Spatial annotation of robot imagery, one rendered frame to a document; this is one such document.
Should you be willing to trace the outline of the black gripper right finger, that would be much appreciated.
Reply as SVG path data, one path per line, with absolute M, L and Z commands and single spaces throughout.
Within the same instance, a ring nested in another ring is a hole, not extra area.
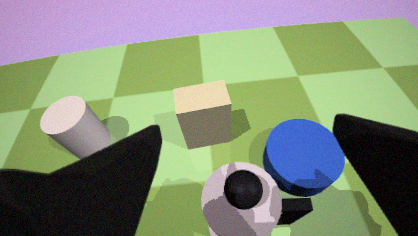
M 340 113 L 332 132 L 398 236 L 418 236 L 418 132 Z

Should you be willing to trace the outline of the beige box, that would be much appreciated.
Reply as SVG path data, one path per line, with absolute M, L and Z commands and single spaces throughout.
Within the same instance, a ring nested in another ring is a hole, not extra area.
M 231 142 L 231 101 L 224 80 L 173 90 L 188 150 Z

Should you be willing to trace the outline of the blue cylinder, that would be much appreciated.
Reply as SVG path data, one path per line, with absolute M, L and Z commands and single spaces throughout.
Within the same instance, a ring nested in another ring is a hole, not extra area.
M 345 154 L 334 134 L 307 119 L 284 121 L 270 132 L 262 160 L 277 187 L 292 195 L 315 196 L 339 179 Z

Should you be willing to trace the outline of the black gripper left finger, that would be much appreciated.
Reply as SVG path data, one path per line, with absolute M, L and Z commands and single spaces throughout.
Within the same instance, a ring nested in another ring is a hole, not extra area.
M 159 125 L 51 173 L 0 169 L 0 230 L 135 236 L 162 146 Z

